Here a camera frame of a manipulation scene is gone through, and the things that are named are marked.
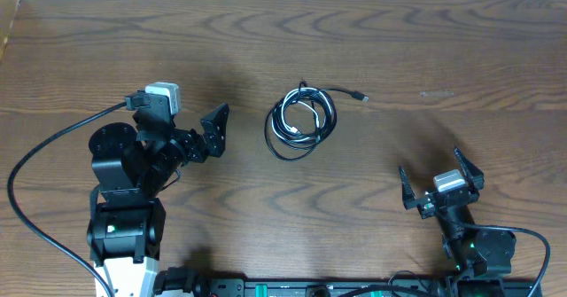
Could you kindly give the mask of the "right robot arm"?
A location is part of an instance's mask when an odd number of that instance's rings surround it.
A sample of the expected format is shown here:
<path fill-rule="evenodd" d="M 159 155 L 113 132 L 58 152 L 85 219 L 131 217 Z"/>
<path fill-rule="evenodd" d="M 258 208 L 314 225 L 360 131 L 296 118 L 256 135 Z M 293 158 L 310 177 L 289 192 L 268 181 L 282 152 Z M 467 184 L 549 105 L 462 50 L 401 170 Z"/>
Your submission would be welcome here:
<path fill-rule="evenodd" d="M 511 231 L 490 230 L 475 223 L 469 205 L 478 201 L 484 173 L 459 149 L 460 167 L 433 177 L 434 187 L 421 198 L 412 190 L 404 168 L 399 168 L 401 198 L 406 210 L 416 208 L 423 219 L 439 222 L 447 256 L 456 271 L 438 284 L 445 296 L 503 296 L 502 278 L 511 272 L 516 236 Z"/>

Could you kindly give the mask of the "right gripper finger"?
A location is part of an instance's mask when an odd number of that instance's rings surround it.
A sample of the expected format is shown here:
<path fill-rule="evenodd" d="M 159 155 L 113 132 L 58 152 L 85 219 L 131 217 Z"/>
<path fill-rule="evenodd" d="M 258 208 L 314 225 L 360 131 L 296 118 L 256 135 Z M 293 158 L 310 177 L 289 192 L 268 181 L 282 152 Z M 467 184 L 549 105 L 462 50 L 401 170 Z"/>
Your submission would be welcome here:
<path fill-rule="evenodd" d="M 485 185 L 484 173 L 469 161 L 458 147 L 454 148 L 454 156 L 459 162 L 466 181 L 476 190 L 482 190 Z"/>
<path fill-rule="evenodd" d="M 405 209 L 411 209 L 415 206 L 416 196 L 413 192 L 411 184 L 408 180 L 406 171 L 402 166 L 399 166 L 399 174 L 401 181 L 401 199 Z"/>

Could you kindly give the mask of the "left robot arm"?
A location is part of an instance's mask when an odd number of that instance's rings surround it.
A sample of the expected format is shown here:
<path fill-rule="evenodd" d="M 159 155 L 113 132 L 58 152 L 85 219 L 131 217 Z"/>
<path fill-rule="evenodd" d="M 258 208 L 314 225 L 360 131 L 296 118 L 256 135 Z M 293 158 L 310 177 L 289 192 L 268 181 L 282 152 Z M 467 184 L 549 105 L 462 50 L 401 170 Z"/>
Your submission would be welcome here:
<path fill-rule="evenodd" d="M 135 123 L 107 124 L 89 140 L 98 184 L 90 195 L 87 240 L 98 274 L 99 296 L 208 296 L 210 280 L 187 267 L 159 270 L 166 210 L 158 195 L 190 162 L 221 157 L 229 106 L 204 116 L 203 133 L 178 129 L 173 100 L 137 93 L 126 96 Z"/>

